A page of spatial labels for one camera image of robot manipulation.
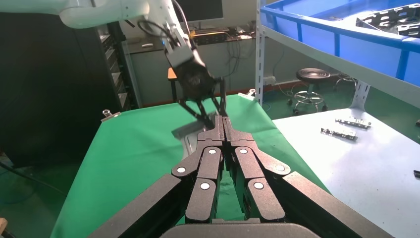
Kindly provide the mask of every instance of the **robotic arm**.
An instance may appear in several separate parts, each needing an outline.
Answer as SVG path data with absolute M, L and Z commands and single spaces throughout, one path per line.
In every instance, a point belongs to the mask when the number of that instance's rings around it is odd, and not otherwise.
M 144 30 L 142 25 L 147 24 L 152 32 L 146 33 L 161 37 L 166 57 L 182 86 L 184 98 L 178 103 L 203 121 L 206 127 L 213 128 L 201 102 L 211 98 L 218 114 L 226 116 L 224 82 L 222 78 L 214 78 L 208 72 L 189 32 L 183 32 L 172 1 L 180 8 L 175 0 L 3 0 L 0 1 L 0 11 L 56 14 L 65 25 L 76 29 L 143 16 L 144 20 L 138 22 L 139 27 Z M 218 83 L 220 104 L 214 96 Z M 200 115 L 185 104 L 187 100 L 197 103 Z

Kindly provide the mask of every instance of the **black cabinet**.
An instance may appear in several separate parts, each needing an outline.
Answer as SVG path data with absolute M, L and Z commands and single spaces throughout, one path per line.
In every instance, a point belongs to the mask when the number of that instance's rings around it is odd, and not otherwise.
M 82 160 L 102 110 L 135 107 L 113 24 L 72 29 L 56 15 L 0 14 L 0 148 L 16 167 Z

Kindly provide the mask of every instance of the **green floor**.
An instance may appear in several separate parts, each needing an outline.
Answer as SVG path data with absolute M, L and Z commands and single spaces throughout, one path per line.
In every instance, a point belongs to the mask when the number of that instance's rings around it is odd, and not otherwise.
M 334 92 L 333 84 L 325 83 L 315 91 L 323 95 L 329 110 L 334 110 L 349 107 L 353 99 L 353 87 L 351 83 L 343 82 Z M 294 92 L 303 89 L 296 87 Z M 267 114 L 271 119 L 292 115 L 292 107 L 286 104 L 288 97 L 280 91 L 267 92 L 264 98 L 263 108 L 269 109 Z M 299 107 L 299 109 L 301 114 L 315 112 L 314 107 Z M 420 127 L 415 126 L 415 122 L 420 119 L 420 109 L 371 88 L 366 111 L 411 140 L 420 143 Z M 25 172 L 68 192 L 79 165 L 79 163 L 70 163 L 27 168 Z M 64 197 L 59 193 L 13 174 L 4 173 L 4 170 L 0 169 L 0 217 L 8 219 L 8 228 L 17 238 L 49 237 L 63 202 Z

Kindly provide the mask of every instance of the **green cloth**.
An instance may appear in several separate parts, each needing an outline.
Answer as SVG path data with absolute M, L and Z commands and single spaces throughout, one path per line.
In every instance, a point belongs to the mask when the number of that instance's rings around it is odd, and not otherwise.
M 207 100 L 208 112 L 214 110 Z M 252 133 L 259 148 L 325 189 L 256 101 L 233 95 L 227 113 L 236 130 Z M 195 121 L 178 104 L 133 110 L 102 123 L 77 173 L 52 231 L 52 238 L 86 237 L 182 158 L 171 131 Z M 243 218 L 235 189 L 224 171 L 217 217 Z

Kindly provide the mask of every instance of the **white table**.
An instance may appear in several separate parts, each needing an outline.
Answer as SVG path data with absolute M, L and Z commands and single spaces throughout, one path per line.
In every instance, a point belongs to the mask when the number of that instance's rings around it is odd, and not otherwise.
M 372 122 L 368 130 L 336 118 Z M 273 120 L 337 199 L 397 238 L 420 237 L 420 145 L 358 109 Z M 324 135 L 321 127 L 357 132 L 353 142 Z

